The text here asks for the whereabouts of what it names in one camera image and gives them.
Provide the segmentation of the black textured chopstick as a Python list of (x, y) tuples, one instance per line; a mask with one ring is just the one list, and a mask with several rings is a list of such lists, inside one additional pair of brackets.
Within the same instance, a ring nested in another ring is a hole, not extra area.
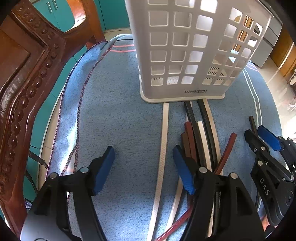
[(192, 110), (192, 106), (189, 101), (184, 102), (184, 107), (186, 110), (187, 117), (189, 119), (189, 122), (192, 125), (194, 140), (195, 140), (195, 146), (196, 146), (196, 152), (197, 152), (197, 158), (198, 162), (201, 167), (206, 167), (206, 159), (205, 159), (205, 152), (202, 144), (202, 138), (201, 134), (198, 129), (197, 122), (195, 120), (194, 112)]

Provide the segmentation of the brown chopstick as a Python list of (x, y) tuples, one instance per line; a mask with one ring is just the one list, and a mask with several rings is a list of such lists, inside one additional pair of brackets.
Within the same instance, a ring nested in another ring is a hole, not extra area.
[(181, 141), (183, 145), (183, 150), (186, 157), (191, 157), (191, 150), (190, 150), (190, 143), (189, 143), (189, 137), (187, 133), (181, 134)]

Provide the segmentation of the cream chopstick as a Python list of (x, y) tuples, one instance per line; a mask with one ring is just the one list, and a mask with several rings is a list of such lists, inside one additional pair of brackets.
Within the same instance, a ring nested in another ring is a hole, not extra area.
[(212, 136), (213, 136), (213, 140), (214, 140), (214, 146), (215, 146), (215, 153), (217, 156), (217, 162), (220, 161), (221, 159), (221, 150), (220, 150), (220, 145), (219, 145), (219, 140), (218, 140), (218, 134), (217, 134), (217, 130), (216, 130), (216, 126), (214, 123), (214, 118), (209, 106), (209, 103), (207, 101), (207, 99), (202, 99), (203, 105), (205, 107), (206, 110), (206, 114), (208, 116), (208, 120), (210, 123), (210, 127), (211, 127), (211, 132), (212, 132)]

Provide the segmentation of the dark red chopstick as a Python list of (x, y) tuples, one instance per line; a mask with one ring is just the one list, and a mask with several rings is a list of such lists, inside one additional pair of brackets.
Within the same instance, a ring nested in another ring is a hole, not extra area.
[[(236, 137), (237, 137), (236, 133), (232, 133), (230, 135), (227, 146), (223, 152), (223, 155), (220, 159), (218, 166), (216, 167), (216, 169), (214, 171), (214, 174), (218, 175), (222, 172), (222, 170), (228, 160), (228, 157), (230, 156), (230, 153), (231, 153), (232, 148), (234, 146)], [(191, 205), (188, 208), (188, 210), (177, 221), (175, 221), (174, 224), (170, 228), (168, 228), (167, 231), (165, 231), (161, 236), (159, 236), (154, 241), (163, 241), (166, 238), (168, 238), (172, 233), (174, 233), (177, 229), (179, 229), (180, 226), (191, 216), (192, 211), (193, 211), (193, 205)]]

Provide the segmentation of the blue striped tablecloth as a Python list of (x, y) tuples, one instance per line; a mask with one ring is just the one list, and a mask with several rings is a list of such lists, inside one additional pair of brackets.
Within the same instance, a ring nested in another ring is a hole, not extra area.
[[(238, 174), (250, 196), (254, 152), (244, 139), (254, 117), (275, 135), (282, 129), (276, 104), (258, 71), (246, 67), (221, 100), (208, 102), (221, 150), (236, 133), (223, 174)], [(163, 105), (140, 96), (138, 60), (130, 34), (85, 52), (64, 87), (48, 173), (69, 175), (108, 146), (115, 160), (93, 204), (108, 240), (146, 240), (162, 144)]]

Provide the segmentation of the white chopstick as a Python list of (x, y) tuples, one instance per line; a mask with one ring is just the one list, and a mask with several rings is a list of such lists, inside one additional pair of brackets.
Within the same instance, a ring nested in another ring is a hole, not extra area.
[(147, 232), (146, 241), (151, 241), (153, 238), (154, 229), (156, 226), (156, 220), (158, 216), (159, 203), (161, 200), (161, 192), (162, 192), (164, 171), (165, 171), (166, 151), (167, 151), (168, 122), (169, 122), (169, 103), (164, 102), (157, 184), (156, 184), (156, 189), (154, 194), (154, 202), (153, 202), (151, 219), (149, 222), (149, 229)]

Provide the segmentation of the silver refrigerator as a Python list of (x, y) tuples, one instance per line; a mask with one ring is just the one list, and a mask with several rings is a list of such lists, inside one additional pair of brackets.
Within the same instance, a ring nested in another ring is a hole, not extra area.
[(282, 22), (276, 16), (271, 19), (268, 29), (251, 57), (251, 61), (258, 67), (262, 67), (271, 54), (282, 30)]

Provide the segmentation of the white plastic utensil basket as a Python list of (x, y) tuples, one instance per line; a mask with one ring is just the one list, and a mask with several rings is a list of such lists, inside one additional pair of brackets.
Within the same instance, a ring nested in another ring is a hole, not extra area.
[(149, 103), (223, 99), (273, 14), (260, 1), (126, 1)]

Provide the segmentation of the carved wooden chair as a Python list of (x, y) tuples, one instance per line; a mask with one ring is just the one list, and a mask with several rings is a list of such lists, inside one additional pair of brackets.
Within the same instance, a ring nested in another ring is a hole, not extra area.
[(63, 32), (30, 1), (1, 1), (1, 210), (16, 236), (27, 211), (23, 180), (36, 115), (67, 61), (104, 41), (94, 1), (69, 1)]

